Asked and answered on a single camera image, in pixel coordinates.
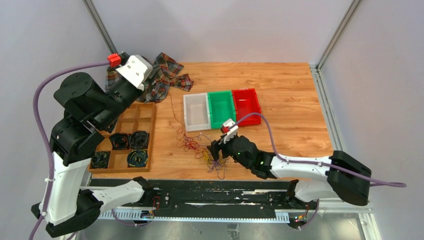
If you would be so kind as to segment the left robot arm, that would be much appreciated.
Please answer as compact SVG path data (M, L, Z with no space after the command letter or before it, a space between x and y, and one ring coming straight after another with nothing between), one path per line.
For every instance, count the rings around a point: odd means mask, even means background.
M35 217L46 221L46 231L52 238L84 230L116 207L130 203L146 207L153 203L154 189L141 176L105 190L80 188L104 140L102 132L111 132L118 117L141 93L125 78L102 90L85 72L66 77L54 93L64 116L46 142L54 165L49 170L43 200L31 207Z

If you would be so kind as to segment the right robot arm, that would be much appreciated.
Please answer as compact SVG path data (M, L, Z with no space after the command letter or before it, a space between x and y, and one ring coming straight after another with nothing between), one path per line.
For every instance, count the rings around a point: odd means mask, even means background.
M215 161L231 157L260 179L291 178L285 200L294 209L330 198L355 206L366 206L369 201L366 178L372 171L341 150L318 158L286 156L260 150L245 136L237 135L228 141L214 140L207 149Z

